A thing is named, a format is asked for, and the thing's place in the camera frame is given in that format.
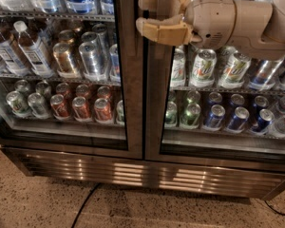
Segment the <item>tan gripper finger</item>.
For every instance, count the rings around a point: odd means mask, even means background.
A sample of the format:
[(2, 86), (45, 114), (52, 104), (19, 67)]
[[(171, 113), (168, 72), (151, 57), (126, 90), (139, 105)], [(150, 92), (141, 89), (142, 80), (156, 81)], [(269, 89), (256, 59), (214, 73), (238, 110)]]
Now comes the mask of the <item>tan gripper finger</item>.
[[(170, 0), (169, 14), (171, 16), (184, 14), (191, 0)], [(138, 5), (141, 10), (155, 12), (158, 8), (158, 0), (139, 0)]]
[(141, 36), (166, 46), (187, 45), (191, 41), (193, 27), (178, 14), (164, 20), (140, 17), (136, 28)]

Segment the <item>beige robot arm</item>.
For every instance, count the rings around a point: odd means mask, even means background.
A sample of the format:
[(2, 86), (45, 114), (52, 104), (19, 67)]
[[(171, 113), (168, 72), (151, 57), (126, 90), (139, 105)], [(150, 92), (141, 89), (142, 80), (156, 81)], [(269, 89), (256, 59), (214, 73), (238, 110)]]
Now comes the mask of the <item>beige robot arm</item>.
[(261, 60), (285, 57), (285, 0), (170, 0), (164, 20), (140, 17), (141, 36), (167, 46), (224, 46)]

